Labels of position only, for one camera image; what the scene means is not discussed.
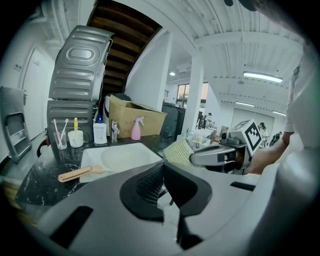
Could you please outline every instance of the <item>pink spray bottle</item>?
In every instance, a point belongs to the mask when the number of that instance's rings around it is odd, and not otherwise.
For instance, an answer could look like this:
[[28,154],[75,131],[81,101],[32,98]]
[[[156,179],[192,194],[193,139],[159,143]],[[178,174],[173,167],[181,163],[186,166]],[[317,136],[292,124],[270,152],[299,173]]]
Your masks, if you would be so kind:
[[131,133],[131,139],[134,141],[139,141],[141,139],[139,122],[141,122],[141,124],[144,126],[143,120],[144,120],[143,117],[138,117],[138,118],[134,119],[135,124],[133,126],[132,133]]

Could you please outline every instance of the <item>sink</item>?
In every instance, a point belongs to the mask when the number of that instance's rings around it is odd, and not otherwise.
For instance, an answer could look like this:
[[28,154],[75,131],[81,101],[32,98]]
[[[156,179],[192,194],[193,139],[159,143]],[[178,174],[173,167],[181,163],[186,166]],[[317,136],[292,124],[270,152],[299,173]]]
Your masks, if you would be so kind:
[[80,177],[81,183],[92,182],[112,174],[161,161],[162,158],[142,143],[88,148],[83,151],[81,168],[102,166],[103,174],[88,174]]

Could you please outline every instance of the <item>ceiling light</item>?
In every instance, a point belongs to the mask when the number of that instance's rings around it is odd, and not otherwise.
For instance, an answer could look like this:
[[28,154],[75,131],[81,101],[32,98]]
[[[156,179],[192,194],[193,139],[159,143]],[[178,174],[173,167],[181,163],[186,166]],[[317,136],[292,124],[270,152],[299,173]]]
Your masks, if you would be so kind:
[[280,113],[280,112],[277,112],[277,111],[272,111],[272,113],[276,113],[276,114],[281,115],[281,116],[286,116],[286,114]]
[[243,76],[247,78],[259,78],[259,79],[269,80],[276,83],[281,83],[283,81],[281,77],[268,75],[268,74],[260,74],[260,73],[244,72]]
[[255,107],[255,105],[252,105],[252,104],[247,104],[247,103],[242,103],[242,102],[235,102],[236,104],[240,104],[240,105],[246,105],[246,106],[249,106],[249,107]]

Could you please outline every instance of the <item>window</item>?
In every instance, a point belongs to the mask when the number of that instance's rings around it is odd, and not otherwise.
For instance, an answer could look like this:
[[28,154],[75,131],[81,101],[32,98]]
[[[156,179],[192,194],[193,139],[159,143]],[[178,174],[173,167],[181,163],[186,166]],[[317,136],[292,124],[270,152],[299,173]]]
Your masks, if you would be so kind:
[[[184,107],[184,108],[187,107],[189,88],[190,88],[189,84],[182,84],[182,85],[179,85],[178,87],[176,104],[179,105],[180,107]],[[208,94],[208,83],[204,83],[202,85],[202,92],[201,92],[201,102],[200,102],[201,109],[205,109],[206,107],[207,94]]]

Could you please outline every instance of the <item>black marble countertop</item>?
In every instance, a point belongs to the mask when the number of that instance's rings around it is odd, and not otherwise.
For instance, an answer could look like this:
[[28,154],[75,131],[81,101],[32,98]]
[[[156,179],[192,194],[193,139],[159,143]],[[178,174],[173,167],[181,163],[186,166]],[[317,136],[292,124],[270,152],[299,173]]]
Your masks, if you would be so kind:
[[85,186],[79,178],[61,183],[58,175],[67,173],[81,166],[82,155],[85,149],[97,147],[112,147],[124,144],[141,142],[150,150],[163,157],[163,149],[169,146],[169,141],[163,140],[159,135],[143,136],[135,141],[131,138],[120,138],[118,142],[98,146],[94,143],[84,144],[79,148],[72,148],[69,143],[64,150],[58,150],[52,145],[44,150],[42,155],[33,164],[24,178],[16,195],[16,202],[28,213],[26,205],[51,207]]

